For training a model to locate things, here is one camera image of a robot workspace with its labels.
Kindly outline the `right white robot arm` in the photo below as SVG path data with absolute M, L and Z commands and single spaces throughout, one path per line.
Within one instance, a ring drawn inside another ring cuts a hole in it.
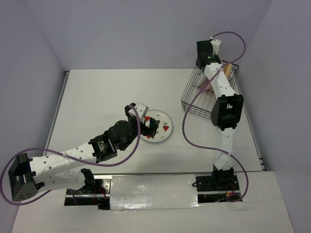
M 227 176 L 234 173 L 230 154 L 233 148 L 233 135 L 241 119 L 243 96 L 238 95 L 228 81 L 222 60 L 218 56 L 221 41 L 209 39 L 198 41 L 196 65 L 206 76 L 209 84 L 201 84 L 203 89 L 212 88 L 216 102 L 211 111 L 211 121 L 220 129 L 222 151 L 213 162 L 211 178 L 212 186 L 217 190 L 224 189 L 228 184 Z

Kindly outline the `aluminium table rail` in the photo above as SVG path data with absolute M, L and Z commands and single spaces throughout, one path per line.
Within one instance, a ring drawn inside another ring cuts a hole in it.
M 47 140 L 46 140 L 46 143 L 45 143 L 45 146 L 44 146 L 44 148 L 46 148 L 46 149 L 49 148 L 49 144 L 50 144 L 51 137 L 52 137 L 53 130 L 54 130 L 54 126 L 55 126 L 55 123 L 56 123 L 56 120 L 57 120 L 57 116 L 58 116 L 58 112 L 59 112 L 60 105 L 61 105 L 61 102 L 62 102 L 62 98 L 63 98 L 64 92 L 65 92 L 65 89 L 66 89 L 66 85 L 67 85 L 67 81 L 68 81 L 68 78 L 69 78 L 69 74 L 70 74 L 69 70 L 65 71 L 65 76 L 64 76 L 64 79 L 63 79 L 63 82 L 62 82 L 62 86 L 61 86 L 61 90 L 60 90 L 60 94 L 59 94 L 59 97 L 58 97 L 58 100 L 57 100 L 57 105 L 56 105 L 56 109 L 55 109 L 55 112 L 54 112 L 54 115 L 53 115 L 51 127 L 50 127 L 50 130 L 49 130 L 49 133 L 48 133 L 48 136 L 47 136 Z

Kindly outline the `pink plate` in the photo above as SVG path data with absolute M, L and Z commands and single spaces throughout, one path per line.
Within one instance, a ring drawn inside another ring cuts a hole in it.
M 213 92 L 213 87 L 209 83 L 208 77 L 206 77 L 205 75 L 201 76 L 199 88 Z

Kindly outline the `silver tape-covered panel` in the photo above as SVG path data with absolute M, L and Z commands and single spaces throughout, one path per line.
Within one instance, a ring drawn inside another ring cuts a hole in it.
M 189 209 L 198 207 L 194 175 L 113 176 L 111 210 Z

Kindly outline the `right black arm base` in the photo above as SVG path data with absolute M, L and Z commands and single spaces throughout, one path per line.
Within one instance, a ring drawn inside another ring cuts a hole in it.
M 214 166 L 210 175 L 195 177 L 192 187 L 197 190 L 199 203 L 236 202 L 241 198 L 234 168 L 223 170 Z

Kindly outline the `white blue-rimmed fruit plate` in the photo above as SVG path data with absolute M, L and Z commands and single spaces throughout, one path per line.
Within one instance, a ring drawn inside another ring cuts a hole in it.
M 173 131 L 172 119 L 167 113 L 163 111 L 160 111 L 157 109 L 149 109 L 145 116 L 145 121 L 146 121 L 145 125 L 147 127 L 149 127 L 150 125 L 150 118 L 160 121 L 159 126 L 157 128 L 156 135 L 153 138 L 149 136 L 141 135 L 140 136 L 141 139 L 148 143 L 154 143 L 154 144 L 163 143 L 165 140 L 167 140 L 170 137 Z

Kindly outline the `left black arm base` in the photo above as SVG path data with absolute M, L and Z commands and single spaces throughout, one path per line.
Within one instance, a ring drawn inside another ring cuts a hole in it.
M 94 176 L 90 169 L 82 168 L 83 186 L 79 189 L 67 189 L 65 206 L 97 206 L 99 210 L 110 210 L 110 192 L 112 178 Z

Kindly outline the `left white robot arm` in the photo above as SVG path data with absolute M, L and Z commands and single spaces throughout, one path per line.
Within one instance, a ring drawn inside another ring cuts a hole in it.
M 42 149 L 49 155 L 29 157 L 28 150 L 17 153 L 4 168 L 8 173 L 12 205 L 26 205 L 37 200 L 37 193 L 44 195 L 57 189 L 80 189 L 91 193 L 95 179 L 90 169 L 75 169 L 82 165 L 107 167 L 106 161 L 115 158 L 118 151 L 125 151 L 141 136 L 155 137 L 160 125 L 148 115 L 149 108 L 139 102 L 125 107 L 127 120 L 120 120 L 103 134 L 73 149 L 57 152 Z

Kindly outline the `dark wire dish rack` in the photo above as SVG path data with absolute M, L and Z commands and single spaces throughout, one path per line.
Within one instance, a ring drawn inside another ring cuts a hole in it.
M 207 82 L 202 70 L 195 66 L 181 97 L 182 109 L 203 118 L 211 119 L 211 111 L 216 102 L 214 91 L 211 87 L 202 90 Z

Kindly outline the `yellow plate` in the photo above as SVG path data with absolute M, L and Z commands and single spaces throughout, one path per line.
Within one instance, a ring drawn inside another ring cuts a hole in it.
M 229 63 L 227 64 L 224 68 L 223 68 L 223 71 L 225 73 L 225 76 L 227 79 L 229 79 L 229 76 L 231 74 L 231 71 L 233 69 L 233 64 L 232 63 Z

